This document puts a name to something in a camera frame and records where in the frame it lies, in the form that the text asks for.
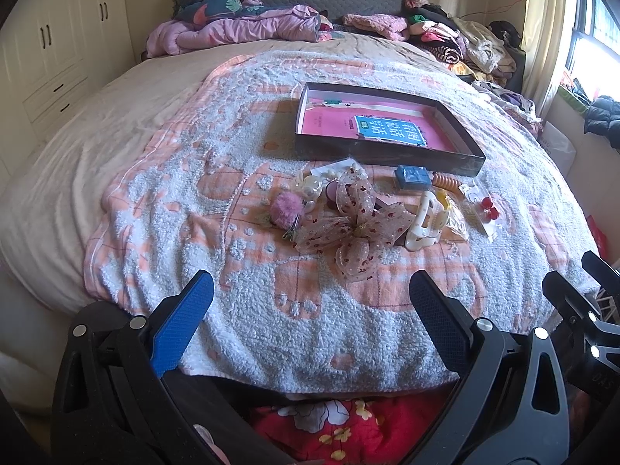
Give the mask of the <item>red floral fabric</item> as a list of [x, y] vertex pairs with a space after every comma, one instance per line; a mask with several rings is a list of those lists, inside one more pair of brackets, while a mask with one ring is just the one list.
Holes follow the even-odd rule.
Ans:
[[250, 422], [298, 463], [396, 464], [440, 414], [451, 390], [263, 407]]

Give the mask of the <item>sheer pink bow hair clip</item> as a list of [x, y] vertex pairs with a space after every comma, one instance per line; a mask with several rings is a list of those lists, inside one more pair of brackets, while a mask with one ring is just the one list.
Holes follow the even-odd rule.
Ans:
[[302, 224], [295, 232], [294, 248], [301, 255], [333, 250], [343, 280], [369, 280], [385, 251], [408, 232], [415, 215], [402, 203], [377, 207], [369, 179], [340, 179], [336, 200], [338, 214]]

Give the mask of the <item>cream pearl claw clip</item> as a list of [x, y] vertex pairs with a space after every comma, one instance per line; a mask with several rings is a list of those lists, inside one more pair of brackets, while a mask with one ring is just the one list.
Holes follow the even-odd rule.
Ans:
[[305, 203], [315, 203], [323, 192], [322, 180], [312, 174], [297, 176], [293, 185], [293, 192], [304, 200]]

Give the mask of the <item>mauve oval hair clip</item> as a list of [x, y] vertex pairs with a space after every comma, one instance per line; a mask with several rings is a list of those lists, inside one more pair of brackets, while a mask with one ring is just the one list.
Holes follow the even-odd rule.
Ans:
[[325, 187], [326, 205], [328, 208], [336, 210], [338, 208], [338, 181], [331, 181]]

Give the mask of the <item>red cherry hair clips pack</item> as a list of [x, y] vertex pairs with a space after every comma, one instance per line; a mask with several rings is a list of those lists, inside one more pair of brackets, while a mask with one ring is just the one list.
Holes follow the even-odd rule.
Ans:
[[498, 235], [500, 213], [490, 195], [477, 185], [463, 184], [458, 190], [462, 195], [462, 211], [465, 218], [488, 240], [495, 240]]

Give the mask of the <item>black shallow box pink lining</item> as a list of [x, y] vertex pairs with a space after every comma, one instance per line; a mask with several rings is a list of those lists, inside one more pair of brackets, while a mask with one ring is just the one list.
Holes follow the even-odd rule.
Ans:
[[307, 161], [424, 167], [476, 176], [486, 156], [436, 100], [385, 89], [308, 83], [301, 92], [295, 151]]

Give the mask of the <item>white orange textured blanket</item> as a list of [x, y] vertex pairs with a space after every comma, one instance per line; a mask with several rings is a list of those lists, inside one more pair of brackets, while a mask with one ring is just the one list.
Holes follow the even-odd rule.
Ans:
[[[293, 233], [270, 207], [316, 162], [293, 152], [297, 102], [310, 82], [427, 96], [449, 109], [486, 159], [473, 185], [498, 229], [447, 227], [416, 250], [397, 246], [418, 195], [390, 168], [366, 166], [338, 205], [301, 212]], [[149, 313], [205, 270], [214, 304], [184, 354], [190, 375], [285, 394], [388, 393], [446, 383], [449, 373], [409, 298], [428, 272], [474, 316], [525, 333], [546, 323], [556, 271], [587, 296], [581, 258], [595, 240], [560, 171], [527, 129], [475, 88], [425, 61], [371, 63], [333, 53], [270, 52], [219, 65], [103, 196], [88, 242], [90, 295]]]

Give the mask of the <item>black puffer jacket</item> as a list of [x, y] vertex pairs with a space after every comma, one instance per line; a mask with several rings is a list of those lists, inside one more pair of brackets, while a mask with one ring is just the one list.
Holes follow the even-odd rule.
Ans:
[[586, 109], [583, 130], [585, 133], [603, 136], [611, 148], [619, 151], [620, 103], [610, 96], [598, 96]]

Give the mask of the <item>pink knitted garment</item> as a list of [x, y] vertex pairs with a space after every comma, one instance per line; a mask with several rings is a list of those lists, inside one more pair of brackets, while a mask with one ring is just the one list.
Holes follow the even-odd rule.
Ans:
[[408, 21], [389, 14], [357, 15], [345, 14], [343, 23], [361, 31], [375, 33], [391, 41], [407, 41], [410, 37]]

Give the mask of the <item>pink pompom hair clip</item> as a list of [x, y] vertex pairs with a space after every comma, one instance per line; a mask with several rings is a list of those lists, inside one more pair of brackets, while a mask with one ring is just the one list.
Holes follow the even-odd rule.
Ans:
[[269, 208], [270, 222], [284, 231], [283, 239], [294, 241], [295, 232], [304, 216], [304, 200], [296, 193], [279, 193]]

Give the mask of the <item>bed with beige sheet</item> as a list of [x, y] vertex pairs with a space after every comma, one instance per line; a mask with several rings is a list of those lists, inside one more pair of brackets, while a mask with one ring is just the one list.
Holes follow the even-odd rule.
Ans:
[[[310, 82], [443, 103], [481, 147], [475, 185], [494, 236], [392, 247], [350, 282], [332, 251], [298, 253], [268, 207], [312, 167], [297, 160], [297, 103]], [[448, 372], [409, 298], [428, 272], [474, 316], [522, 334], [543, 326], [556, 271], [583, 294], [595, 240], [560, 171], [527, 129], [418, 48], [346, 34], [262, 41], [148, 60], [92, 96], [1, 197], [1, 263], [66, 315], [98, 299], [147, 314], [199, 270], [217, 290], [186, 351], [190, 375], [288, 395], [387, 393]]]

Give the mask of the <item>window with grille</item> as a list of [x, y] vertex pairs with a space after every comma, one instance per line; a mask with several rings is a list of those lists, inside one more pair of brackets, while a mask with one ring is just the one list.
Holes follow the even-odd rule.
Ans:
[[619, 101], [619, 20], [605, 0], [576, 0], [567, 71], [571, 82], [594, 102]]

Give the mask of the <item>cream large claw clip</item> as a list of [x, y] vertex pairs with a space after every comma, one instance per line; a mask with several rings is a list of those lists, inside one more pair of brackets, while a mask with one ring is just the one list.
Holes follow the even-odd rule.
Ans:
[[405, 248], [415, 252], [439, 242], [449, 219], [448, 210], [430, 190], [421, 194], [415, 219], [407, 232]]

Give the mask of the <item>dark floral pillow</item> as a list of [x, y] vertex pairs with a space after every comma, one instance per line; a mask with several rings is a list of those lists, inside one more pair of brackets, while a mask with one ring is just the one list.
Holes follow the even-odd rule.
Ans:
[[220, 19], [258, 15], [267, 10], [262, 0], [180, 0], [174, 20], [205, 26]]

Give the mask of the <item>pile of mixed clothes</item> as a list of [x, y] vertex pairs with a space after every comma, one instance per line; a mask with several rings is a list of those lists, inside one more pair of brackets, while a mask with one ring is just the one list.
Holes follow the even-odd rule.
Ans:
[[505, 20], [487, 25], [449, 15], [428, 0], [403, 0], [408, 41], [425, 49], [462, 77], [494, 82], [520, 92], [524, 82], [525, 52], [522, 36]]

